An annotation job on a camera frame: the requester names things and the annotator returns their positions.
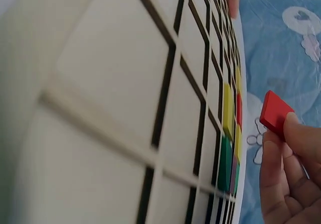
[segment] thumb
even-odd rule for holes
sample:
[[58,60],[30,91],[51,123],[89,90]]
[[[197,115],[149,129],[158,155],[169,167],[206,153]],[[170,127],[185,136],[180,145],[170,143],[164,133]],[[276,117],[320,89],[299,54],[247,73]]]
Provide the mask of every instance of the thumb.
[[283,131],[285,140],[293,151],[321,164],[321,128],[301,125],[295,113],[288,113]]

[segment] game board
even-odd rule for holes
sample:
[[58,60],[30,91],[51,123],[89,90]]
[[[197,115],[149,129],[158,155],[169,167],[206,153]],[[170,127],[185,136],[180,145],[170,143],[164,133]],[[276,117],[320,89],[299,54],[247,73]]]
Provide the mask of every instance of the game board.
[[18,0],[0,26],[2,83],[24,94],[2,105],[22,142],[12,222],[238,222],[244,65],[226,0]]

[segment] fingernail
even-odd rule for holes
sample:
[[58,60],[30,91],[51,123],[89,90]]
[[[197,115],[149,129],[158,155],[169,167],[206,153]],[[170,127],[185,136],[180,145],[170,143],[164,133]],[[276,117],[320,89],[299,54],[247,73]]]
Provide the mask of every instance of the fingernail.
[[286,120],[289,121],[290,123],[298,124],[299,119],[297,118],[296,114],[294,112],[289,112],[286,115]]

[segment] green tile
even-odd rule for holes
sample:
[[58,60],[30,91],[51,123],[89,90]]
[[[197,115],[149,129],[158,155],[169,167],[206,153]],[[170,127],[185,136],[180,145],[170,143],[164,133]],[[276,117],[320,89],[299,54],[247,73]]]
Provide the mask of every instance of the green tile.
[[237,164],[236,167],[236,176],[235,176],[235,187],[234,187],[234,193],[237,191],[237,184],[239,182],[239,171],[240,171],[240,164]]
[[232,147],[227,137],[222,138],[221,158],[218,178],[218,188],[223,192],[228,192],[230,188],[232,170]]

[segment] cartoon print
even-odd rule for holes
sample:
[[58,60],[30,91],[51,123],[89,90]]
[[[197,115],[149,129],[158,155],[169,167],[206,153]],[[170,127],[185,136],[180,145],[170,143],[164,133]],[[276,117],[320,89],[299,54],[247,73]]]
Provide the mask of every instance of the cartoon print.
[[255,118],[255,125],[257,129],[257,135],[249,135],[247,137],[247,144],[248,145],[258,145],[259,148],[256,151],[256,155],[253,159],[254,164],[260,165],[262,163],[262,153],[263,153],[263,134],[266,132],[266,128],[263,124],[260,123],[259,118]]
[[283,14],[284,23],[293,31],[303,35],[301,46],[313,62],[320,62],[321,49],[316,36],[321,32],[320,18],[303,7],[289,7]]

